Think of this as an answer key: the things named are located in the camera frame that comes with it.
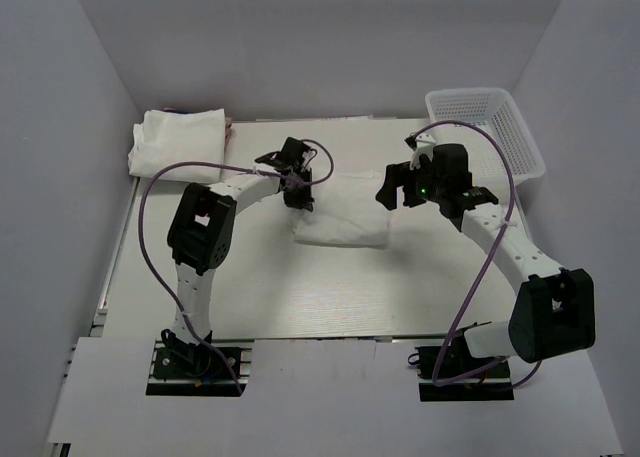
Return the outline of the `white printed cartoon t-shirt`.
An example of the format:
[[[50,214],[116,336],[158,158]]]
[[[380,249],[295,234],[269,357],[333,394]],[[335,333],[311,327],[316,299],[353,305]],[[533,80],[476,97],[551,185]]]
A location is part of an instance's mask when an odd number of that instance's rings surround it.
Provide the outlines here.
[[[382,181],[382,173],[374,170],[334,173],[313,188],[314,210],[293,214],[293,240],[326,247],[385,247],[390,213],[375,200]]]

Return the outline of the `white t-shirt stack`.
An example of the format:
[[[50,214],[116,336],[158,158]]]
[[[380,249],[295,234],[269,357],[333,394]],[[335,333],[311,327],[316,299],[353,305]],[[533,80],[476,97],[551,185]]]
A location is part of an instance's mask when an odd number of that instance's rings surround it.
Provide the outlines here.
[[[233,120],[224,109],[199,113],[150,110],[133,126],[128,170],[133,177],[151,178],[180,162],[224,161]]]

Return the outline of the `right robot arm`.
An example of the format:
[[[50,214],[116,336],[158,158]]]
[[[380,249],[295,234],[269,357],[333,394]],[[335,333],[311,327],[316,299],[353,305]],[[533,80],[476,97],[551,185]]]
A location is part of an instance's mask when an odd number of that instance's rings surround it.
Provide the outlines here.
[[[488,188],[474,185],[463,145],[440,144],[416,152],[412,161],[388,165],[376,199],[388,210],[436,204],[486,253],[515,293],[508,320],[454,330],[461,344],[451,351],[451,361],[459,373],[475,375],[491,359],[517,356],[537,363],[594,345],[593,279],[545,255],[511,223]]]

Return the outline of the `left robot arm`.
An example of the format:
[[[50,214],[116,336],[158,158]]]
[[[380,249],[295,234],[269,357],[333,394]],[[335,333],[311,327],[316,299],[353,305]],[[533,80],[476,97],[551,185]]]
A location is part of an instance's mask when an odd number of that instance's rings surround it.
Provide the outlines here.
[[[162,332],[162,341],[188,375],[202,375],[211,364],[212,283],[229,254],[236,217],[277,194],[287,207],[311,211],[310,162],[316,153],[289,137],[281,150],[257,158],[253,169],[214,184],[191,183],[184,190],[167,237],[178,284],[174,323]]]

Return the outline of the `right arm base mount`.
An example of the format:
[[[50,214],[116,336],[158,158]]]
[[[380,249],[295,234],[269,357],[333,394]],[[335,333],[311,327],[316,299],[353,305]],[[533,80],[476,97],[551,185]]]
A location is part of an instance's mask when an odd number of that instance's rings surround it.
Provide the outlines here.
[[[511,372],[506,361],[487,368],[495,358],[473,358],[465,347],[448,350],[440,366],[437,380],[452,380],[470,373],[464,379],[444,386],[433,383],[433,371],[440,347],[420,346],[408,356],[407,364],[417,371],[419,399],[423,403],[512,401]]]

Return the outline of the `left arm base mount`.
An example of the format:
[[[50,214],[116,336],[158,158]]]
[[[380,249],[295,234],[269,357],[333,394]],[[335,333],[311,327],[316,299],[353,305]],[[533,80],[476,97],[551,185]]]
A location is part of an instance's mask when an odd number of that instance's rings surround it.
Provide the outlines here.
[[[224,342],[220,351],[232,366],[242,390],[248,384],[252,344],[250,342]],[[146,390],[154,397],[239,397],[240,394],[228,369],[218,357],[213,357],[202,370],[185,370],[165,346],[154,345]]]

